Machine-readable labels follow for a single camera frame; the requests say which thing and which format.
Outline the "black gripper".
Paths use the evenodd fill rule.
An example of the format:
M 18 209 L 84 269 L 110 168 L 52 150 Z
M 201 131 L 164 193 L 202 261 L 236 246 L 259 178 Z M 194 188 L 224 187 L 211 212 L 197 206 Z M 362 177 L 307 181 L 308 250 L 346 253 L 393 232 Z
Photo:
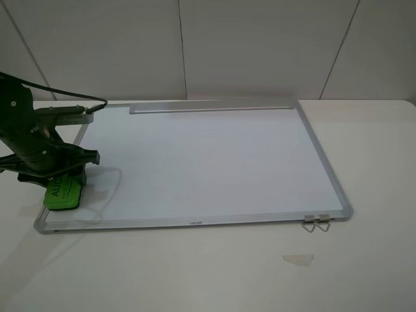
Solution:
M 52 172 L 66 172 L 70 183 L 86 185 L 85 164 L 99 164 L 99 152 L 63 141 L 56 126 L 42 123 L 34 109 L 1 113 L 1 141 L 12 154 L 1 157 L 1 170 L 18 181 L 47 188 Z

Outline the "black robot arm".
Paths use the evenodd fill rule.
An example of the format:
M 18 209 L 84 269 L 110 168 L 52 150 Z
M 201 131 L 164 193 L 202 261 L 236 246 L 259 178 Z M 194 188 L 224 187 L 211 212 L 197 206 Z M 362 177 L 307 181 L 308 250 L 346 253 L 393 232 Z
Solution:
M 1 74 L 1 141 L 12 151 L 1 158 L 1 171 L 18 175 L 18 181 L 47 187 L 58 177 L 70 177 L 86 185 L 85 166 L 99 164 L 96 150 L 63 141 L 58 125 L 90 124 L 94 113 L 107 105 L 76 105 L 35 109 L 31 87 L 37 84 Z

